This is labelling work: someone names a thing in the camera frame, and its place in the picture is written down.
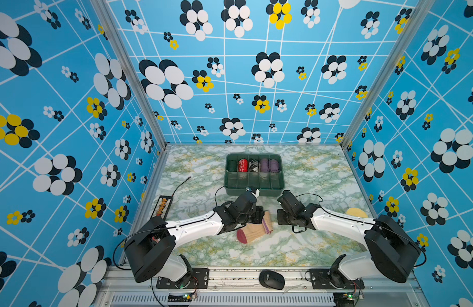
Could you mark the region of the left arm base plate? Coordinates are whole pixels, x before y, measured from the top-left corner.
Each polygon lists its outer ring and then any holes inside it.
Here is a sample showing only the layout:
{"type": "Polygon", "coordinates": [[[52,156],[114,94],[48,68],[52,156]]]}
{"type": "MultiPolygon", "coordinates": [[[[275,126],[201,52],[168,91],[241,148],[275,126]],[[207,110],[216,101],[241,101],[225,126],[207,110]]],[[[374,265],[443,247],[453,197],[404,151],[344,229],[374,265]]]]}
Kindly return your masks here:
{"type": "Polygon", "coordinates": [[[157,289],[207,289],[209,281],[208,268],[195,268],[189,270],[180,280],[171,281],[159,277],[156,280],[157,289]]]}

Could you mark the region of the beige purple striped sock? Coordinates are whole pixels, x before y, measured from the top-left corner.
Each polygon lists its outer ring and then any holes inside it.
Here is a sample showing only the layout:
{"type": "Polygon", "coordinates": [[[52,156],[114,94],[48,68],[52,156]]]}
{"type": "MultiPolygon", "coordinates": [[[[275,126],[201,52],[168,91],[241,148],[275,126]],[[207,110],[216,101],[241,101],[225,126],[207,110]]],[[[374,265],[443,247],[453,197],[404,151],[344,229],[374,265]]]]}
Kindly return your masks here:
{"type": "Polygon", "coordinates": [[[237,240],[242,244],[249,244],[253,241],[269,235],[274,231],[271,215],[265,211],[261,224],[247,224],[236,233],[237,240]]]}

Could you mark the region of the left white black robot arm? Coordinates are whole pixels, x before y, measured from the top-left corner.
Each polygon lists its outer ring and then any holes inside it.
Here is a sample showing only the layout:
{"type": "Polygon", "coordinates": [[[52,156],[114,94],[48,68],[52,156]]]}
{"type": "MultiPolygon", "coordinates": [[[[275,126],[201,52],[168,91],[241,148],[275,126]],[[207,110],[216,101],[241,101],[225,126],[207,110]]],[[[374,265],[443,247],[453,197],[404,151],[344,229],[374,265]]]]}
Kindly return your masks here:
{"type": "Polygon", "coordinates": [[[137,283],[155,277],[166,278],[177,287],[187,286],[194,270],[174,249],[204,237],[213,237],[263,220],[263,207],[257,205],[259,189],[247,187],[235,200],[218,205],[212,211],[181,221],[165,221],[159,216],[146,224],[124,244],[124,252],[137,283]]]}

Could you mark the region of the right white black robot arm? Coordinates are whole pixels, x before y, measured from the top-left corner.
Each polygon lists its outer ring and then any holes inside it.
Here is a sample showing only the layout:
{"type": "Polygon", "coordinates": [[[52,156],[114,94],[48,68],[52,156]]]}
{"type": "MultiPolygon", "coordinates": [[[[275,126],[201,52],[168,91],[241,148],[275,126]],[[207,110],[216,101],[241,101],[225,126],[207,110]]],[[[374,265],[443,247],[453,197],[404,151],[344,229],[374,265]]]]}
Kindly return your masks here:
{"type": "Polygon", "coordinates": [[[308,229],[332,232],[366,248],[356,255],[340,255],[334,261],[328,276],[336,288],[342,289],[350,282],[371,276],[405,283],[423,253],[388,215],[372,219],[330,211],[321,204],[305,206],[288,190],[277,201],[281,205],[277,211],[279,225],[301,227],[303,232],[308,229]]]}

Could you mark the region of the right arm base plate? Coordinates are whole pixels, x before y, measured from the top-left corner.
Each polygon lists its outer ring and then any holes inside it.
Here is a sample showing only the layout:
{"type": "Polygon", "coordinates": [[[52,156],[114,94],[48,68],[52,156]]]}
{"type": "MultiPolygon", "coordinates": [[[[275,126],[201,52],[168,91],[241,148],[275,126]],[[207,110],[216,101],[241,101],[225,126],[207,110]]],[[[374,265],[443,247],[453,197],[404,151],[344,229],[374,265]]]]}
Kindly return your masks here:
{"type": "Polygon", "coordinates": [[[328,269],[310,269],[305,272],[305,280],[312,284],[314,290],[364,290],[362,279],[354,281],[334,281],[328,269]]]}

